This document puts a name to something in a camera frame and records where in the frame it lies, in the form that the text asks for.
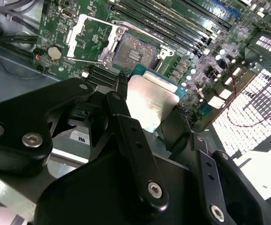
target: ram slot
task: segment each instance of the ram slot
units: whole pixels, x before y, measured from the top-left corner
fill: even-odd
[[[208,30],[206,27],[203,27],[201,24],[197,23],[196,21],[192,20],[192,18],[188,17],[187,15],[181,14],[173,9],[167,8],[165,5],[156,2],[155,0],[147,1],[147,4],[151,5],[154,8],[160,8],[160,12],[164,12],[166,15],[173,17],[177,23],[185,22],[186,24],[196,28],[197,30],[203,31],[205,34],[212,35],[212,31]]]
[[[150,12],[153,13],[154,16],[157,16],[159,20],[163,21],[166,24],[170,24],[172,28],[180,30],[182,33],[190,34],[193,37],[198,38],[202,42],[206,42],[205,38],[206,37],[209,38],[211,36],[211,33],[209,31],[204,30],[203,28],[201,29],[201,27],[197,27],[196,29],[198,31],[196,31],[195,28],[193,27],[195,25],[188,24],[188,21],[187,21],[188,26],[183,25],[176,18],[173,19],[172,17],[174,16],[169,12],[165,12],[164,14],[164,12],[161,12],[160,10],[155,8],[151,2],[147,1],[143,2],[141,0],[121,0],[121,2],[131,2],[134,5],[141,5],[143,7],[143,10],[148,9]]]
[[[197,3],[191,0],[177,0],[177,1],[184,3],[186,6],[191,8],[191,10],[199,12],[200,14],[204,15],[207,19],[211,20],[216,25],[224,28],[227,31],[229,31],[232,27],[229,23],[218,18],[216,15],[212,14],[211,12],[207,11],[206,9],[204,9],[203,7],[199,6]]]
[[[195,46],[197,49],[200,49],[204,43],[201,40],[195,40],[187,35],[182,34],[176,29],[173,29],[172,27],[168,26],[168,24],[160,21],[158,18],[155,18],[154,16],[151,15],[151,13],[147,12],[145,9],[142,8],[137,8],[136,5],[131,5],[127,3],[126,1],[122,1],[121,4],[134,12],[137,12],[139,14],[142,14],[144,17],[152,21],[153,23],[159,25],[160,27],[164,28],[167,30],[167,33],[172,35],[173,37],[179,39],[182,41],[182,39],[186,40],[187,42],[191,43],[193,46]]]
[[[192,46],[188,45],[187,43],[184,43],[184,42],[176,39],[175,37],[172,37],[171,35],[169,35],[165,31],[152,26],[149,22],[146,22],[145,20],[142,20],[141,15],[138,15],[135,12],[128,12],[128,10],[123,9],[122,6],[118,6],[118,7],[113,6],[112,10],[114,10],[115,12],[120,13],[121,15],[126,16],[128,19],[133,20],[135,22],[135,24],[140,23],[143,27],[146,27],[149,30],[155,32],[157,35],[166,38],[167,43],[174,42],[175,44],[178,44],[179,46],[182,46],[184,49],[186,49],[186,50],[188,50],[188,51],[190,51],[190,52],[192,52],[194,54],[200,54],[200,52],[197,49],[193,48]]]

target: sticker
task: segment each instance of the sticker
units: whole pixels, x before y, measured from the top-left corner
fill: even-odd
[[[70,138],[72,140],[81,142],[83,144],[88,144],[89,145],[89,135],[79,132],[77,130],[73,131],[70,135]]]

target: motherboard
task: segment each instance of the motherboard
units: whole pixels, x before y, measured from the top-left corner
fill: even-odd
[[[34,63],[93,87],[141,64],[186,89],[178,107],[201,130],[253,79],[245,47],[270,15],[271,0],[45,0]]]

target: red wire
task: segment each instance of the red wire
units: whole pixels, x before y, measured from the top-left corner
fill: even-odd
[[[228,118],[228,120],[230,121],[230,123],[231,123],[232,125],[234,125],[234,126],[236,126],[236,127],[240,127],[240,128],[251,128],[251,127],[254,127],[254,126],[258,125],[258,124],[261,124],[261,123],[263,123],[264,121],[266,121],[267,119],[269,119],[269,118],[271,117],[271,112],[270,112],[267,116],[265,116],[262,120],[260,120],[259,122],[255,123],[255,124],[252,124],[252,125],[239,125],[239,124],[235,124],[235,123],[231,120],[231,118],[230,118],[230,116],[229,116],[229,108],[230,108],[230,106],[231,106],[231,103],[237,98],[237,90],[236,90],[236,85],[235,85],[234,76],[233,76],[232,73],[230,73],[230,74],[231,74],[231,78],[232,78],[232,82],[233,82],[233,89],[234,89],[234,98],[231,100],[231,102],[229,103],[229,106],[228,106],[228,108],[227,108],[227,118]]]

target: blue slot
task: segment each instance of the blue slot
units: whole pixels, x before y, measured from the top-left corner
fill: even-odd
[[[227,12],[229,12],[231,15],[235,16],[236,18],[241,17],[241,14],[230,8],[229,6],[225,5],[223,2],[220,0],[211,0],[218,4],[219,6],[223,7]]]

